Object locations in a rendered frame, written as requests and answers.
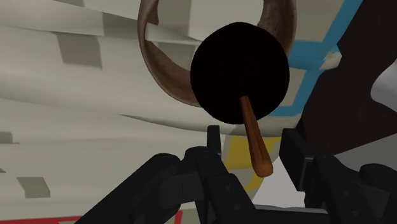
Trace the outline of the dark brown robot stand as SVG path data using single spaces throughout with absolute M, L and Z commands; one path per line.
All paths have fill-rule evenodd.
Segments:
M 370 97 L 397 59 L 397 0 L 363 0 L 338 47 L 339 66 L 319 77 L 296 126 L 314 150 L 330 155 L 397 133 L 397 113 Z

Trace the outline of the bed with pale patterned cover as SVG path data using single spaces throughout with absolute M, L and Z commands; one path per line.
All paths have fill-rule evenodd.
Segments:
M 152 155 L 183 156 L 218 121 L 152 73 L 189 77 L 268 0 L 0 0 L 0 217 L 85 213 Z

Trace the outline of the brown bowl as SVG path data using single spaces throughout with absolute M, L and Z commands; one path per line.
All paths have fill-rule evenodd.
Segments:
M 163 51 L 146 40 L 146 26 L 158 24 L 159 0 L 141 0 L 137 17 L 139 47 L 148 71 L 158 86 L 169 96 L 184 104 L 198 107 L 190 85 L 190 72 L 174 63 Z M 289 54 L 296 33 L 296 0 L 263 0 L 263 9 L 257 26 L 275 37 Z

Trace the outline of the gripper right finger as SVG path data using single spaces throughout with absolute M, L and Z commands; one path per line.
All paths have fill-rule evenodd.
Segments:
M 397 224 L 397 171 L 365 164 L 358 171 L 319 155 L 296 129 L 284 129 L 279 157 L 305 206 L 325 208 L 331 224 Z

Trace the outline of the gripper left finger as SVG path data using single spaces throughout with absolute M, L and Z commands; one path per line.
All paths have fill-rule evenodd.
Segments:
M 75 224 L 165 224 L 194 202 L 200 224 L 257 224 L 256 208 L 221 161 L 219 127 L 207 128 L 206 146 L 151 157 Z

